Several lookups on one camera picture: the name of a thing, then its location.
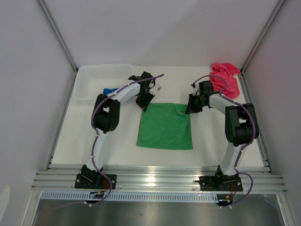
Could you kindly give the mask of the green towel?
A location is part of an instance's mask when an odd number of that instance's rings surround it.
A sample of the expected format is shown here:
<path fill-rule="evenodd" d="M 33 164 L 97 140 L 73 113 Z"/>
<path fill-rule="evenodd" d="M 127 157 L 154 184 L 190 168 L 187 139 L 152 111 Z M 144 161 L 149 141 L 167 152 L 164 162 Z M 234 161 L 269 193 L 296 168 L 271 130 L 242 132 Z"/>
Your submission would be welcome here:
<path fill-rule="evenodd" d="M 187 106 L 151 103 L 142 113 L 136 145 L 164 150 L 192 150 L 190 115 Z"/>

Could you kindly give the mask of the blue towel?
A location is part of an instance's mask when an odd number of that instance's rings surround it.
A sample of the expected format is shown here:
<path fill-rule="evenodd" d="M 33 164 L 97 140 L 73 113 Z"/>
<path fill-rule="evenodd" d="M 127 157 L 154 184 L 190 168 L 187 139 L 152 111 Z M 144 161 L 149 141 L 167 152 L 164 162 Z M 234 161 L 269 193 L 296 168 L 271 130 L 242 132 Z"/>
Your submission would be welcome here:
<path fill-rule="evenodd" d="M 107 95 L 109 95 L 111 93 L 114 93 L 116 90 L 118 90 L 118 88 L 112 88 L 112 89 L 104 88 L 103 89 L 103 94 L 107 96 Z"/>

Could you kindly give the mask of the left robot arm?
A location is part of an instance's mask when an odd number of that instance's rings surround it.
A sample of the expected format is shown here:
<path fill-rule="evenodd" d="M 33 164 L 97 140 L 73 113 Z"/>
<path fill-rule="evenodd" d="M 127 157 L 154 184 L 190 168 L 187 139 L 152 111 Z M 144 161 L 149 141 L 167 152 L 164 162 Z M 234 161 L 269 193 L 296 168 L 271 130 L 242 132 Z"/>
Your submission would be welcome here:
<path fill-rule="evenodd" d="M 120 88 L 104 89 L 97 96 L 91 116 L 91 126 L 95 131 L 91 156 L 82 167 L 80 175 L 91 188 L 98 188 L 102 183 L 100 171 L 103 169 L 105 143 L 107 137 L 117 128 L 120 119 L 120 108 L 129 99 L 136 97 L 135 103 L 145 112 L 160 87 L 156 77 L 149 72 L 141 76 L 132 75 Z"/>

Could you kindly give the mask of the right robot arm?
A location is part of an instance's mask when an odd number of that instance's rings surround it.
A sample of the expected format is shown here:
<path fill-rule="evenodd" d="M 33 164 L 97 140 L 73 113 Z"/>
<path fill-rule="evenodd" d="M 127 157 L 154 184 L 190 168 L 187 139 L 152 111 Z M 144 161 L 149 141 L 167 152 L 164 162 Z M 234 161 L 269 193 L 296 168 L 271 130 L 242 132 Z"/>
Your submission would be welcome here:
<path fill-rule="evenodd" d="M 220 190 L 238 182 L 238 166 L 245 149 L 259 136 L 258 122 L 254 105 L 238 103 L 221 91 L 214 91 L 211 81 L 193 83 L 194 93 L 189 94 L 189 102 L 185 113 L 199 113 L 204 107 L 214 108 L 225 116 L 225 137 L 228 141 L 225 156 L 213 179 Z"/>

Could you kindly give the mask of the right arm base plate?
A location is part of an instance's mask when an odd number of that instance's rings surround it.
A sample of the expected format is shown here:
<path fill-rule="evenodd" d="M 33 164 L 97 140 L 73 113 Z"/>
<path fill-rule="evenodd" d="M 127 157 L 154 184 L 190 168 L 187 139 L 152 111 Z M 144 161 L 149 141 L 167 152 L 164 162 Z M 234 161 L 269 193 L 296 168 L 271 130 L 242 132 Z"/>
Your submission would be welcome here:
<path fill-rule="evenodd" d="M 238 175 L 224 177 L 200 176 L 194 182 L 199 184 L 201 191 L 243 191 L 241 178 Z"/>

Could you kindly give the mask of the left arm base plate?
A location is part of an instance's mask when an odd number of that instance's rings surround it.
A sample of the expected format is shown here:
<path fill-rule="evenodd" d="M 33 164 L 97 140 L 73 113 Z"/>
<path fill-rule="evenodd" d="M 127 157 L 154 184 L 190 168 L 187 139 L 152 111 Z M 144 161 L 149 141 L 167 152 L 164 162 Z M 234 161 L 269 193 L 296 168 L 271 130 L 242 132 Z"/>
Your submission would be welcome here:
<path fill-rule="evenodd" d="M 78 174 L 74 187 L 76 189 L 109 190 L 111 188 L 114 190 L 116 187 L 117 175 L 109 174 L 107 176 L 112 181 L 112 186 L 110 186 L 109 180 L 102 175 L 98 175 L 93 179 L 89 179 L 88 177 Z"/>

